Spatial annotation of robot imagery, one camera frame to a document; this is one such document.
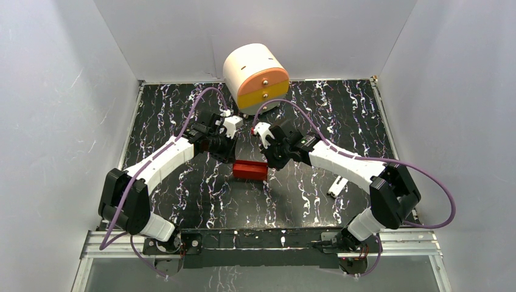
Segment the red paper box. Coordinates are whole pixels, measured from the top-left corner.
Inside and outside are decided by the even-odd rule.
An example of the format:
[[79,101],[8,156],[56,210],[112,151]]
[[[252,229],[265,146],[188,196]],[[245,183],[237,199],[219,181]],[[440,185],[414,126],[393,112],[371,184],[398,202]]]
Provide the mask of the red paper box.
[[266,181],[268,179],[268,164],[266,162],[236,160],[232,166],[235,178]]

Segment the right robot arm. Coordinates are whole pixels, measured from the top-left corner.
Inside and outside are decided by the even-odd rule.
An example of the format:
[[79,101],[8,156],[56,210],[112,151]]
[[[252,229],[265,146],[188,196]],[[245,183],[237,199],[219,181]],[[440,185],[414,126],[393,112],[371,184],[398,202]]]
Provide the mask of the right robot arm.
[[357,252],[367,239],[384,229],[398,229],[421,199],[406,166],[366,159],[325,141],[321,134],[302,134],[289,120],[257,123],[251,130],[270,168],[280,170],[289,161],[330,171],[355,184],[370,196],[370,205],[330,238],[314,248],[327,252]]

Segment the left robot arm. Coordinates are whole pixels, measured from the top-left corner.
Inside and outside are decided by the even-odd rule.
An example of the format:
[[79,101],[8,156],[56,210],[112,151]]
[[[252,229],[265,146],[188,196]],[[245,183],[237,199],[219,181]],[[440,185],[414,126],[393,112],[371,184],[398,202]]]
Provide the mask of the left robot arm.
[[149,196],[173,171],[199,154],[208,153],[223,164],[235,162],[237,132],[242,126],[242,117],[229,110],[220,114],[202,111],[148,157],[126,169],[110,170],[98,208],[98,214],[109,221],[100,249],[112,243],[109,236],[119,228],[158,241],[167,253],[177,252],[182,244],[179,228],[152,211]]

